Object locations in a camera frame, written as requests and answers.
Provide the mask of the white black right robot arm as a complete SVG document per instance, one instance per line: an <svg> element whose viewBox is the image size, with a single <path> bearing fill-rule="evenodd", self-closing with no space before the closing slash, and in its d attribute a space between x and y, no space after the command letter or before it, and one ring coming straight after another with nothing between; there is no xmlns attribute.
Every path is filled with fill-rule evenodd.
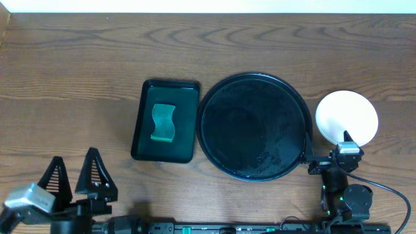
<svg viewBox="0 0 416 234"><path fill-rule="evenodd" d="M309 175L322 178L321 206L328 217L313 224L310 233L364 233L364 221L370 217L372 190L366 185L350 184L347 174L358 168L364 155L348 131L325 157L312 152L311 141L305 138L305 153L301 163L308 165Z"/></svg>

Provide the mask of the green sponge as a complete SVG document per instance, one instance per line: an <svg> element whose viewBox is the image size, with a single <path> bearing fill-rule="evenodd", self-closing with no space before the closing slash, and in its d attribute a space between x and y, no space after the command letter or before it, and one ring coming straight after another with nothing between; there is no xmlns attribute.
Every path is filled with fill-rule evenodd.
<svg viewBox="0 0 416 234"><path fill-rule="evenodd" d="M173 122L174 105L156 103L153 106L151 117L155 129L151 139L158 142L173 142L176 129Z"/></svg>

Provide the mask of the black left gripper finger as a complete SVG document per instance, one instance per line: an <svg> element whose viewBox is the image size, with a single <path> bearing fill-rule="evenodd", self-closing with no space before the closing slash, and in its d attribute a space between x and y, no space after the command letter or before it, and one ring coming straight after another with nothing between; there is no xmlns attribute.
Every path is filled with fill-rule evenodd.
<svg viewBox="0 0 416 234"><path fill-rule="evenodd" d="M105 202L118 200L118 188L105 168L97 148L89 148L86 153L75 193Z"/></svg>
<svg viewBox="0 0 416 234"><path fill-rule="evenodd" d="M54 156L37 183L55 197L53 211L63 211L72 201L72 191L62 157Z"/></svg>

